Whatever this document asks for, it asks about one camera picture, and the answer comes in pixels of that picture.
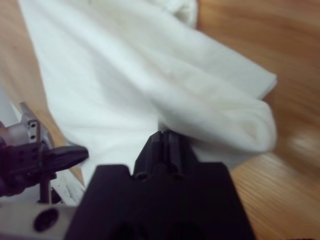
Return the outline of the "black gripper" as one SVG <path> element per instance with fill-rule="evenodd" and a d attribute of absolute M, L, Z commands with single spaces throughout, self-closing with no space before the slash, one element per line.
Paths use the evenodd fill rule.
<path fill-rule="evenodd" d="M 89 157 L 88 150 L 80 145 L 69 145 L 51 149 L 48 157 L 55 161 L 45 169 L 45 143 L 7 145 L 0 142 L 0 196 L 11 197 L 36 185 L 46 188 L 40 190 L 42 198 L 49 197 L 49 183 L 57 178 L 55 172 L 67 170 L 82 163 Z"/>

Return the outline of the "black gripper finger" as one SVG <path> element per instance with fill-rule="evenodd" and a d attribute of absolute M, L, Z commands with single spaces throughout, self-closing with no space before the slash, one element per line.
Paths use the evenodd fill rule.
<path fill-rule="evenodd" d="M 173 131 L 163 133 L 163 162 L 174 176 L 188 176 L 198 160 L 187 138 Z"/>
<path fill-rule="evenodd" d="M 163 133 L 151 135 L 135 160 L 133 175 L 151 175 L 154 166 L 163 159 Z"/>

